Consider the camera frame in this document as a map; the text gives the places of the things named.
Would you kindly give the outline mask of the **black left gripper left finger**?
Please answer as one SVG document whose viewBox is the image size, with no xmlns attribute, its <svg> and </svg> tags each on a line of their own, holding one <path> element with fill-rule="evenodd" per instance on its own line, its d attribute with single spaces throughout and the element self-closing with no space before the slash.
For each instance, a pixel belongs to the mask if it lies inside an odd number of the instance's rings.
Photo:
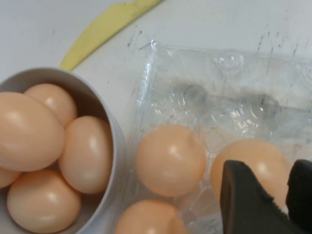
<svg viewBox="0 0 312 234">
<path fill-rule="evenodd" d="M 223 165 L 220 208 L 224 234 L 305 234 L 288 219 L 242 161 Z"/>
</svg>

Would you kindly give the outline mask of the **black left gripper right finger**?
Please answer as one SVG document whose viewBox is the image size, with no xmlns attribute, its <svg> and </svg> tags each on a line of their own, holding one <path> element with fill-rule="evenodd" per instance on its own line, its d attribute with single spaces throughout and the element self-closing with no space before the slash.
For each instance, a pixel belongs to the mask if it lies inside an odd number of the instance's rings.
<svg viewBox="0 0 312 234">
<path fill-rule="evenodd" d="M 297 160 L 290 171 L 286 197 L 288 216 L 307 232 L 312 230 L 312 162 Z"/>
</svg>

